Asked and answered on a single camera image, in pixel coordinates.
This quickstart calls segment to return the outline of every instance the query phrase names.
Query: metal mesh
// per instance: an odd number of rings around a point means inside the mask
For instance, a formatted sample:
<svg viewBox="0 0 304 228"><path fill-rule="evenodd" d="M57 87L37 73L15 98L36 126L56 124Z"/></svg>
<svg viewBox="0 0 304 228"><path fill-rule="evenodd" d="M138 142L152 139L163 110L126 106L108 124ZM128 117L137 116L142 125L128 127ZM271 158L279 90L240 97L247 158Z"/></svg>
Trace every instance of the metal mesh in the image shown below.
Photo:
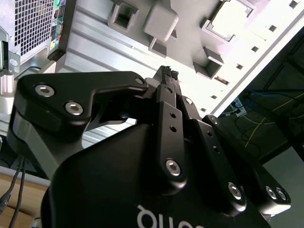
<svg viewBox="0 0 304 228"><path fill-rule="evenodd" d="M50 37L54 0L15 0L15 46L21 56Z"/></svg>

